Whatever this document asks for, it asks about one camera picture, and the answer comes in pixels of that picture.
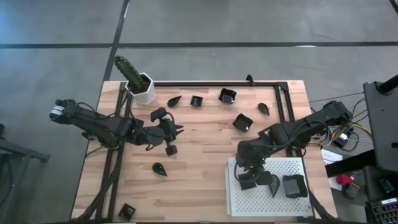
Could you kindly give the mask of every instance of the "concrete floor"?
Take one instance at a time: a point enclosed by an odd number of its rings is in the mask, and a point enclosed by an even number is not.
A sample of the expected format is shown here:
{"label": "concrete floor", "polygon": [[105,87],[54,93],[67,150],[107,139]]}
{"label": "concrete floor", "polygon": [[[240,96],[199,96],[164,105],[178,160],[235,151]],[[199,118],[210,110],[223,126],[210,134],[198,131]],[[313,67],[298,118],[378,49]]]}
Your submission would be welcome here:
{"label": "concrete floor", "polygon": [[[111,44],[122,4],[3,0],[0,44]],[[120,43],[397,41],[397,21],[388,0],[132,0]],[[51,153],[47,164],[35,161],[29,167],[13,223],[69,219],[87,141],[78,128],[51,122],[49,113],[56,99],[96,106],[109,53],[0,49],[5,137]],[[154,80],[242,80],[248,73],[258,80],[305,80],[310,100],[356,93],[362,83],[383,81],[398,71],[397,47],[119,49],[117,54]],[[110,80],[123,79],[113,69]],[[341,101],[350,107],[361,98]],[[312,106],[317,110],[326,102]],[[362,144],[352,154],[370,148]],[[339,217],[365,221],[362,202],[346,205],[339,192],[333,194]]]}

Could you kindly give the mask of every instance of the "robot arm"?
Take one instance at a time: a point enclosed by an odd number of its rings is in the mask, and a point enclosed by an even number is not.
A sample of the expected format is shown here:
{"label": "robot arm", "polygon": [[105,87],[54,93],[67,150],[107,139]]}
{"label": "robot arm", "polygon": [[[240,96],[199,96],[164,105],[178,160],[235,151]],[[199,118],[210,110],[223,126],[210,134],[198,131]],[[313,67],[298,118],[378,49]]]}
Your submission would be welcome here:
{"label": "robot arm", "polygon": [[259,138],[239,142],[236,162],[245,170],[262,167],[272,154],[287,147],[304,148],[314,134],[329,126],[348,124],[351,118],[342,102],[331,101],[314,114],[294,122],[273,124],[260,131]]}
{"label": "robot arm", "polygon": [[174,119],[171,121],[165,118],[168,114],[171,115],[164,108],[153,111],[150,115],[151,121],[158,119],[159,124],[143,127],[144,122],[133,116],[105,116],[82,108],[75,100],[57,100],[50,119],[59,124],[75,125],[85,131],[84,135],[96,136],[104,147],[110,149],[118,147],[120,141],[126,141],[138,146],[148,144],[147,150],[151,150],[164,140],[167,144],[167,155],[171,156],[177,153],[177,148],[171,142],[183,131],[177,131],[183,126],[174,124]]}

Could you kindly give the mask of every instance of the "white perforated plate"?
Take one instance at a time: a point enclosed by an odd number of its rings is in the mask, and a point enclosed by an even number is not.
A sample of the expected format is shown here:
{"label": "white perforated plate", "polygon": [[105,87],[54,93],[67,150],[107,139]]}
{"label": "white perforated plate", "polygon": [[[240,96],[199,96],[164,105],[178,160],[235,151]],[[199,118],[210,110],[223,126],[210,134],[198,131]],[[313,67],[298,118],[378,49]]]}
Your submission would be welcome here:
{"label": "white perforated plate", "polygon": [[305,177],[301,158],[267,158],[265,170],[278,176],[280,187],[272,198],[267,185],[253,189],[241,190],[239,182],[234,178],[235,159],[228,159],[225,169],[227,213],[233,217],[309,217],[312,209],[309,197],[287,198],[282,183],[284,175],[300,174]]}

